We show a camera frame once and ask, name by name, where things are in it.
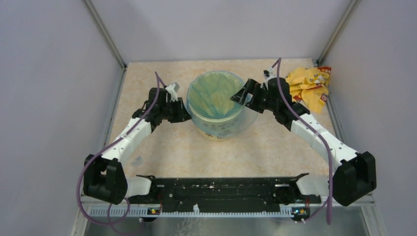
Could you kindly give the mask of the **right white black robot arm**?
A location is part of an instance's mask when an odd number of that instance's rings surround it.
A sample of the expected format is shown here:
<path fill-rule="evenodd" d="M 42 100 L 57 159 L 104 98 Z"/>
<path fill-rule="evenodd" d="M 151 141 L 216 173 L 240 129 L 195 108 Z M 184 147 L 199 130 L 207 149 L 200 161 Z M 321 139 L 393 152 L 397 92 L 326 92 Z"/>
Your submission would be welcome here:
<path fill-rule="evenodd" d="M 296 179 L 288 189 L 293 202 L 301 203 L 308 195 L 328 196 L 346 207 L 377 188 L 375 157 L 345 145 L 305 106 L 292 101 L 285 79 L 271 78 L 262 84 L 248 79 L 230 100 L 260 114 L 271 111 L 279 124 L 302 138 L 329 165 L 327 175 L 306 174 Z"/>

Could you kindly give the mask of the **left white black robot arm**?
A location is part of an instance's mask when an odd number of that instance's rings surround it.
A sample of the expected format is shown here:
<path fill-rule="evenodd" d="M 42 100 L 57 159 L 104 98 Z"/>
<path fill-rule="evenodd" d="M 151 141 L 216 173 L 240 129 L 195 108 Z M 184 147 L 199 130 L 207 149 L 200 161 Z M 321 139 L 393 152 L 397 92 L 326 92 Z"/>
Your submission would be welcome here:
<path fill-rule="evenodd" d="M 149 177 L 126 178 L 123 166 L 162 121 L 179 123 L 191 119 L 182 98 L 177 95 L 178 89 L 177 83 L 165 88 L 152 88 L 145 108 L 134 112 L 116 139 L 97 157 L 91 154 L 85 159 L 85 195 L 115 205 L 133 196 L 139 196 L 145 203 L 157 199 L 158 191 Z"/>

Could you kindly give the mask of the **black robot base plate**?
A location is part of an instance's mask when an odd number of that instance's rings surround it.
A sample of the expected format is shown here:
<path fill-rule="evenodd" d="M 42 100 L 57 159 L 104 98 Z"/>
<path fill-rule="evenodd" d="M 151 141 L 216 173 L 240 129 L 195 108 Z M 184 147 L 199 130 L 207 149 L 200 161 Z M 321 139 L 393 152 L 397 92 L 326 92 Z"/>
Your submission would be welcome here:
<path fill-rule="evenodd" d="M 321 204 L 315 195 L 302 195 L 300 177 L 159 178 L 150 176 L 147 195 L 129 197 L 132 204 L 161 204 L 162 211 L 203 213 L 278 212 L 281 205 Z"/>

